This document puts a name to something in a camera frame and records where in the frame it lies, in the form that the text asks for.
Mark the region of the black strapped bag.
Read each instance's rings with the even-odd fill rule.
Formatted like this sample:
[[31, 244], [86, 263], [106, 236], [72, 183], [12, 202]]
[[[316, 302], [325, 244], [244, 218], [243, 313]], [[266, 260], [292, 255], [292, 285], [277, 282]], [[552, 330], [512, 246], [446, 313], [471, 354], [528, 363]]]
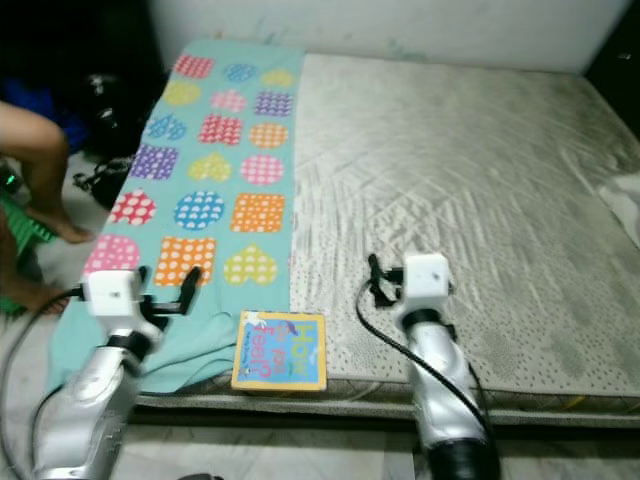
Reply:
[[92, 166], [90, 172], [73, 175], [73, 186], [90, 195], [96, 204], [110, 211], [128, 178], [133, 157], [82, 156]]

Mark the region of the glossy black helmet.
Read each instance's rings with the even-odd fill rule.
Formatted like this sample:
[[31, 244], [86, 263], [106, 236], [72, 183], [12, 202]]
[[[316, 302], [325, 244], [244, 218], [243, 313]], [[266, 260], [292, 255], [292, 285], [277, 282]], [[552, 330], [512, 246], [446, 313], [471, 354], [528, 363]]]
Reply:
[[90, 150], [102, 156], [132, 155], [140, 146], [140, 109], [128, 82], [109, 74], [82, 79], [82, 116], [90, 128]]

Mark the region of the person bare leg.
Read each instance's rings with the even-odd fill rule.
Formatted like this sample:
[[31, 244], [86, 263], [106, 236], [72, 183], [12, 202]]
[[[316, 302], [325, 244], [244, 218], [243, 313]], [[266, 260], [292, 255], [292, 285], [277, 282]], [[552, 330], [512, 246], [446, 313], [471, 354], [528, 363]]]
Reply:
[[51, 285], [32, 282], [19, 274], [17, 241], [5, 227], [0, 228], [0, 291], [5, 298], [31, 314], [61, 314], [69, 298]]
[[0, 104], [0, 152], [17, 160], [26, 182], [26, 211], [70, 244], [91, 241], [90, 230], [70, 218], [63, 198], [69, 143], [58, 124], [9, 102]]

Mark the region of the green plastic stool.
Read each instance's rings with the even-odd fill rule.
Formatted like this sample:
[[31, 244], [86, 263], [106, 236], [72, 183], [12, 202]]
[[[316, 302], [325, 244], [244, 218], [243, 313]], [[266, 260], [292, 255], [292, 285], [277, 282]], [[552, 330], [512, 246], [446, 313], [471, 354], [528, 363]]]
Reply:
[[[42, 243], [52, 241], [55, 234], [40, 221], [37, 221], [19, 204], [15, 195], [20, 191], [19, 177], [9, 166], [0, 166], [0, 228], [5, 227], [15, 237], [18, 248], [19, 274], [32, 282], [42, 283], [41, 275], [32, 276], [35, 271], [35, 248]], [[18, 314], [26, 311], [18, 303], [8, 300], [1, 293], [1, 308], [6, 314]]]

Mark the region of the white tree-print pillow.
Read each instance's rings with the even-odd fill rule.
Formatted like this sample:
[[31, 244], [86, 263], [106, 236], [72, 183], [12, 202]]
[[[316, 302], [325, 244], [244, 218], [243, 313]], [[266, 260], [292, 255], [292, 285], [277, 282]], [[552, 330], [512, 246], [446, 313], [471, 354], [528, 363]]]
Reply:
[[596, 195], [640, 250], [640, 172], [604, 180], [596, 187]]

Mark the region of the blue yellow-edged children's book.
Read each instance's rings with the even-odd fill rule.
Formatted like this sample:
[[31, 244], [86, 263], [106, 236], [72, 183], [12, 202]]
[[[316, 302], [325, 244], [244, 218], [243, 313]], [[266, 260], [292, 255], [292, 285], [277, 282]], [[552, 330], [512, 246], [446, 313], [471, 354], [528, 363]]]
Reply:
[[243, 311], [230, 374], [236, 390], [325, 390], [325, 316]]

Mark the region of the white quilted mattress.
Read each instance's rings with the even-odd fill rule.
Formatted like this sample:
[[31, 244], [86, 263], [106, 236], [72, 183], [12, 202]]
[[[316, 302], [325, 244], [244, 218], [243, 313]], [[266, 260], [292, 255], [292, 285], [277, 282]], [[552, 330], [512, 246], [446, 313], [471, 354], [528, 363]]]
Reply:
[[310, 54], [294, 142], [291, 306], [320, 312], [323, 392], [228, 378], [143, 406], [407, 419], [407, 361], [367, 334], [376, 253], [448, 257], [445, 317], [506, 422], [640, 424], [640, 248], [596, 188], [640, 140], [585, 79]]

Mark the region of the blue fabric bundle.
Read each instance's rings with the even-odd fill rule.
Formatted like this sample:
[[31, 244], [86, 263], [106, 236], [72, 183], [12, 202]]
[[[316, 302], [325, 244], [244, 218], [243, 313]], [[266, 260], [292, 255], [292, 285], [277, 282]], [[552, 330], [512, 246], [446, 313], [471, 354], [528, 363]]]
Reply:
[[91, 137], [90, 124], [54, 88], [46, 84], [32, 84], [29, 87], [29, 104], [29, 109], [58, 125], [67, 137], [70, 151], [81, 151], [87, 146]]

